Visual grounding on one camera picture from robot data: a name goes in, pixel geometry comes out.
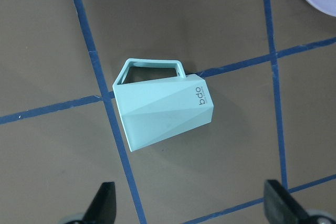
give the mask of handle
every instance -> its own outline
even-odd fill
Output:
[[[183,66],[178,60],[145,60],[145,59],[128,59],[122,67],[113,86],[120,85],[124,82],[128,71],[131,67],[140,68],[175,68],[178,77],[186,78]]]

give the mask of logo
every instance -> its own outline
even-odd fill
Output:
[[[205,98],[205,95],[204,95],[203,87],[196,87],[195,91],[196,91],[196,96],[199,99],[199,104],[198,105],[205,104],[206,103],[206,98]]]

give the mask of light blue container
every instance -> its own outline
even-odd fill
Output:
[[[122,84],[130,67],[175,68],[177,76]],[[186,76],[177,60],[128,59],[113,91],[132,152],[211,122],[214,105],[205,80]]]

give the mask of black object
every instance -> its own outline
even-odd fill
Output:
[[[309,216],[277,180],[265,181],[264,211],[270,224],[336,224],[327,216]]]
[[[84,217],[67,224],[113,224],[117,215],[115,188],[114,182],[102,183]]]

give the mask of metal screw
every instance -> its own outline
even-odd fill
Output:
[[[317,223],[318,224],[331,224],[330,220],[328,220],[327,218],[323,218],[323,217],[318,218]]]

